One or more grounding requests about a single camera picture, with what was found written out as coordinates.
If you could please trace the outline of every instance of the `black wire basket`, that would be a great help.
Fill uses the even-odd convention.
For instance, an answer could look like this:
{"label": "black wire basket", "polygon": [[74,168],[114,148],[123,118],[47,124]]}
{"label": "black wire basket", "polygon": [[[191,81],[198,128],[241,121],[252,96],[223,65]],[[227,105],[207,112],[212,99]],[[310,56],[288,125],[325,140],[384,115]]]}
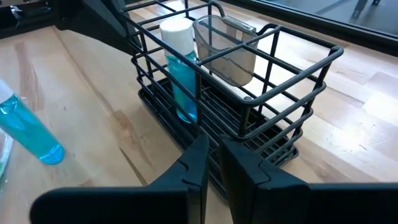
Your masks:
{"label": "black wire basket", "polygon": [[[142,89],[139,91],[139,96],[182,149],[186,149],[191,145],[194,139],[202,133],[209,136],[211,150],[210,177],[221,195],[225,197],[217,151],[220,134],[226,134],[235,141],[241,142],[247,148],[256,154],[259,154],[259,156],[273,163],[275,166],[282,166],[287,161],[297,157],[299,152],[294,146],[294,142],[302,136],[303,131],[301,127],[303,122],[313,114],[312,103],[315,97],[326,88],[326,83],[323,81],[325,75],[327,74],[332,61],[343,54],[343,49],[339,46],[288,27],[279,26],[277,24],[267,24],[257,32],[257,37],[254,39],[247,42],[241,42],[235,47],[228,48],[209,58],[193,63],[158,39],[152,33],[153,30],[159,29],[159,25],[146,28],[144,28],[144,25],[179,14],[183,14],[186,18],[194,21],[195,18],[190,16],[190,12],[201,8],[207,8],[208,14],[211,14],[213,10],[212,8],[215,7],[219,11],[220,16],[223,17],[225,16],[224,10],[217,2],[214,1],[204,1],[202,5],[188,7],[188,0],[185,0],[185,9],[181,11],[176,11],[175,9],[165,5],[163,2],[165,1],[149,1],[127,7],[120,11],[114,11],[113,13],[124,24],[124,28],[127,33],[131,33],[128,31],[131,26],[136,29],[136,31],[127,38],[127,41],[131,45],[132,49],[137,52],[137,54],[133,56],[131,62],[137,68],[137,81],[142,85]],[[126,15],[129,11],[153,5],[163,7],[172,13],[140,22],[134,22]],[[275,57],[280,32],[285,32],[326,47],[329,50],[329,54],[305,70],[297,68],[296,66]],[[269,53],[251,47],[251,43],[271,35],[273,35],[273,38],[271,51]],[[134,38],[137,36],[140,37],[142,45],[139,45],[134,41]],[[146,37],[156,43],[159,47],[149,50],[146,43]],[[242,91],[246,97],[236,94],[231,90],[231,88],[220,82],[211,71],[209,72],[203,66],[204,63],[208,63],[238,49],[246,49],[247,51],[256,54],[257,57],[267,60],[265,76],[263,77],[257,73],[253,74],[253,77],[257,81],[262,82],[262,91],[260,95],[255,95],[253,92],[245,88],[245,86],[237,88]],[[188,89],[186,89],[167,71],[167,65],[160,64],[156,58],[153,57],[154,53],[161,50],[167,50],[195,71],[195,95],[191,94]],[[146,67],[142,66],[138,62],[140,58],[145,59]],[[273,65],[277,65],[291,72],[294,76],[280,85],[270,82]],[[164,74],[165,78],[157,80],[154,74],[159,72]],[[312,90],[304,97],[298,98],[286,91],[288,88],[304,79],[309,79],[314,83]],[[197,122],[195,122],[174,100],[172,83],[177,85],[197,104]],[[279,111],[275,109],[267,102],[277,95],[284,95],[292,101],[292,104],[284,110]],[[301,116],[295,121],[289,119],[288,115],[293,111],[296,111],[298,108],[303,108]],[[190,124],[182,121],[177,116],[177,109],[191,121]],[[271,118],[265,117],[263,115],[264,110],[270,111],[274,116]],[[281,126],[278,125],[281,121],[287,124],[285,128],[281,128]]]}

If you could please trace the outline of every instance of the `wood grain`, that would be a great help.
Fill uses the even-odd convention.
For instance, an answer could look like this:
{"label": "wood grain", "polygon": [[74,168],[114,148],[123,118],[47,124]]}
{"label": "wood grain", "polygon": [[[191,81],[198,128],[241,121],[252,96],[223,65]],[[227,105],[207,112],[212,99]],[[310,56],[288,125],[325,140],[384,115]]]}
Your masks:
{"label": "wood grain", "polygon": [[[190,6],[199,4],[190,1]],[[398,181],[398,90],[394,88],[398,58],[220,4],[227,15],[258,29],[275,22],[345,48],[344,55],[333,62],[325,79],[328,87],[317,96],[314,115],[305,122],[304,135],[295,144],[300,155],[284,170],[307,182]],[[183,8],[179,0],[166,5]],[[191,15],[200,17],[206,12],[200,9]],[[170,11],[149,6],[130,15],[139,21],[166,13]],[[158,30],[153,33],[160,37]],[[270,38],[261,40],[259,47],[269,51]],[[149,49],[157,47],[149,39],[147,44]],[[282,34],[276,56],[307,68],[326,54],[322,47]],[[15,144],[0,183],[0,223],[27,223],[32,201],[56,187],[147,185],[181,155],[141,103],[130,58],[97,40],[54,27],[0,40],[1,78],[26,97],[28,105],[67,149],[65,161],[49,167]],[[163,51],[153,58],[165,64]],[[143,59],[139,63],[146,67]],[[256,72],[263,75],[266,67],[266,62],[257,58]],[[155,76],[163,77],[159,72]],[[271,81],[280,84],[291,76],[276,67]],[[303,80],[288,91],[303,97],[312,87],[312,81]],[[251,82],[246,88],[260,94],[262,83]],[[269,103],[278,110],[292,104],[284,96],[276,96]],[[297,110],[289,118],[297,119],[301,112]],[[274,116],[267,110],[264,114]],[[283,122],[278,125],[286,127]],[[228,206],[213,187],[209,187],[206,213],[207,223],[231,223]]]}

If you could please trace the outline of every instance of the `plastic bottle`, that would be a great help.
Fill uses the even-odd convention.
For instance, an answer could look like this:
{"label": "plastic bottle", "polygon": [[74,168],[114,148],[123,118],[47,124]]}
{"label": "plastic bottle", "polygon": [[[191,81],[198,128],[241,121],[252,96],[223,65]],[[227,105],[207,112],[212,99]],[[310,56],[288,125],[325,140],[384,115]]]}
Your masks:
{"label": "plastic bottle", "polygon": [[64,149],[6,83],[0,80],[0,128],[44,164],[62,161]]}
{"label": "plastic bottle", "polygon": [[[162,40],[176,50],[178,53],[186,56],[192,62],[196,62],[196,54],[193,50],[193,28],[192,21],[182,17],[170,18],[160,24]],[[192,94],[196,93],[195,71],[185,65],[181,60],[165,50],[165,56],[168,62],[168,70],[185,88]],[[177,85],[172,84],[175,101],[197,121],[197,106]],[[189,119],[177,109],[178,117],[183,121],[190,123]]]}

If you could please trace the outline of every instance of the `bottle cap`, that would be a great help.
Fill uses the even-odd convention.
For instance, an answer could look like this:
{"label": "bottle cap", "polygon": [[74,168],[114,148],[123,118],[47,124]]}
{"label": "bottle cap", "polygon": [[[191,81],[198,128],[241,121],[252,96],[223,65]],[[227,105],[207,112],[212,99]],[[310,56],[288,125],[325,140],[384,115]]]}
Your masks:
{"label": "bottle cap", "polygon": [[13,94],[14,91],[8,87],[7,83],[0,79],[0,103],[8,100]]}
{"label": "bottle cap", "polygon": [[193,52],[192,21],[183,17],[166,19],[160,23],[162,40],[182,55]]}

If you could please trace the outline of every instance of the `wooden table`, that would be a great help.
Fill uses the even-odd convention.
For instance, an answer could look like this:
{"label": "wooden table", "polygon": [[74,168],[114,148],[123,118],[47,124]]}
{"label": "wooden table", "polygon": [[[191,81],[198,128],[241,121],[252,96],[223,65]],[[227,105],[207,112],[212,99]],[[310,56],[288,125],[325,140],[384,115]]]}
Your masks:
{"label": "wooden table", "polygon": [[[179,1],[167,4],[183,7]],[[281,22],[224,6],[227,14],[252,26]],[[139,21],[163,13],[151,6],[131,17]],[[398,59],[302,30],[342,45],[345,54],[333,63],[328,88],[315,100],[315,114],[303,126],[304,135],[296,143],[300,156],[283,169],[307,182],[397,181]],[[268,44],[265,40],[259,45]],[[305,68],[322,57],[323,50],[285,34],[277,56]],[[163,52],[154,57],[164,60]],[[141,103],[129,59],[101,42],[54,27],[0,40],[0,77],[25,98],[67,150],[61,164],[45,166],[14,144],[0,180],[0,223],[28,223],[34,199],[57,187],[147,185],[181,155]],[[256,71],[263,71],[263,65],[257,63]],[[288,76],[276,72],[271,75],[274,82]],[[303,82],[289,91],[300,96],[308,86]],[[251,88],[259,90],[257,84]],[[286,106],[278,97],[271,103]],[[207,223],[231,223],[229,209],[213,187],[206,212]]]}

